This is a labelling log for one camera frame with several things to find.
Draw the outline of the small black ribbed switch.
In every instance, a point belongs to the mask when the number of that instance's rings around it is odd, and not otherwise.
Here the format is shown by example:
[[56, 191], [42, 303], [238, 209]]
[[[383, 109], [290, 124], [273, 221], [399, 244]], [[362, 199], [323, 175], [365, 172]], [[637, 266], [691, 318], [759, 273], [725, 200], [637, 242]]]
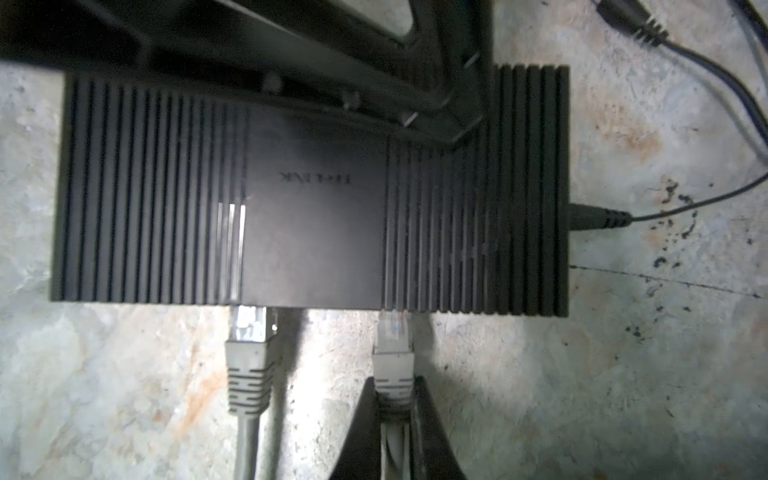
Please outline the small black ribbed switch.
[[451, 148], [65, 82], [54, 301], [566, 316], [570, 71], [503, 67]]

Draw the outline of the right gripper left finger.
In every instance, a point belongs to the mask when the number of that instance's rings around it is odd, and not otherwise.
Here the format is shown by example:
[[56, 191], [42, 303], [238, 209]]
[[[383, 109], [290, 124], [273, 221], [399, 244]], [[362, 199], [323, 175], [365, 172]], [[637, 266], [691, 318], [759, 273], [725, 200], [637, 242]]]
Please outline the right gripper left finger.
[[330, 480], [381, 478], [381, 415], [373, 377], [363, 385]]

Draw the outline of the black adapter with cable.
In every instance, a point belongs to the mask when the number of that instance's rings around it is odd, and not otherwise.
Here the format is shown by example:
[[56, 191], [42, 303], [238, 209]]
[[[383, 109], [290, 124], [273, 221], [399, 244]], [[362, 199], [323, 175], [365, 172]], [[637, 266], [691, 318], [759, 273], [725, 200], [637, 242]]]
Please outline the black adapter with cable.
[[671, 40], [667, 29], [641, 1], [593, 1], [593, 4], [597, 14], [619, 33], [643, 47], [663, 47], [719, 79], [739, 100], [753, 124], [764, 145], [764, 152], [759, 154], [760, 162], [767, 165], [767, 116], [739, 78], [714, 60]]

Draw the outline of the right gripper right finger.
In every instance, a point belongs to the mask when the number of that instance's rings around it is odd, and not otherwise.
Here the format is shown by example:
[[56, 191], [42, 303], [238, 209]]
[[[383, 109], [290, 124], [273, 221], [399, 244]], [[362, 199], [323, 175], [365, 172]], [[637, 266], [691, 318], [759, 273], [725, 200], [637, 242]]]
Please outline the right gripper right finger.
[[410, 433], [412, 479], [466, 479], [456, 460], [423, 376], [418, 376], [414, 380]]

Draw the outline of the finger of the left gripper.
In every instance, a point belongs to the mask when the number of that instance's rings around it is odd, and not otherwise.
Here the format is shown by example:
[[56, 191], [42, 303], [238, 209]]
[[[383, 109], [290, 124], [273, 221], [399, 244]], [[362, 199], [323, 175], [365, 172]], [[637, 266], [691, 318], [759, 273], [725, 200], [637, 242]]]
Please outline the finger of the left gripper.
[[411, 1], [389, 33], [339, 1], [87, 1], [143, 42], [245, 70], [268, 70], [336, 97], [351, 114], [454, 144], [490, 106], [487, 1]]

